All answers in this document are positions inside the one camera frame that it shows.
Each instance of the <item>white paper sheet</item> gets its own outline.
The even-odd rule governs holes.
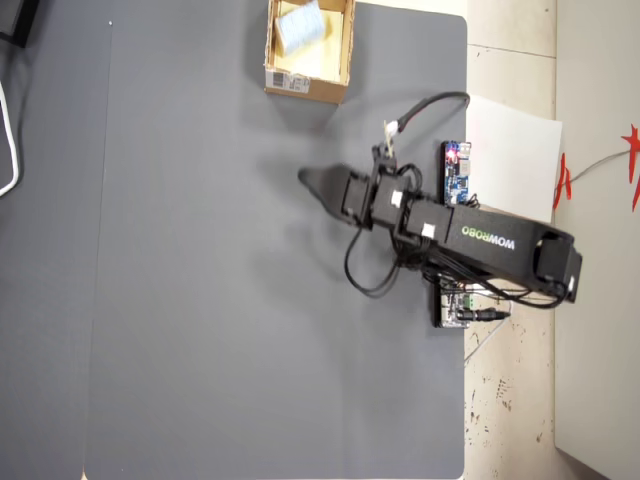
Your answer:
[[[562,122],[472,95],[469,192],[483,205],[551,222]]]

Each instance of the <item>blue circuit board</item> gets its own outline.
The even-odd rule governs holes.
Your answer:
[[[447,142],[444,145],[444,201],[447,205],[469,199],[471,144]]]

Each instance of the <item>white label sticker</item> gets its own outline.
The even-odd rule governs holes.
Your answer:
[[[290,92],[309,93],[311,79],[302,75],[267,70],[267,87],[289,90]]]
[[[436,226],[430,223],[425,223],[422,227],[422,236],[427,238],[433,238],[436,236]]]

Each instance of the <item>cardboard box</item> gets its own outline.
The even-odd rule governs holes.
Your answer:
[[[327,103],[342,103],[349,86],[355,0],[319,0],[325,38],[284,56],[275,20],[305,0],[269,0],[265,47],[265,91]]]

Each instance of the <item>gray table surface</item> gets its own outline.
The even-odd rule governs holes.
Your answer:
[[[464,89],[464,21],[359,4],[336,107],[263,92],[266,2],[43,3],[3,62],[25,177],[0,201],[0,476],[459,477],[462,332],[416,275],[355,292],[354,231],[296,174],[368,170],[384,119]],[[443,102],[398,155],[435,191],[463,137]],[[354,270],[390,259],[376,231]]]
[[[13,35],[22,2],[23,0],[2,0],[0,2],[0,32]]]

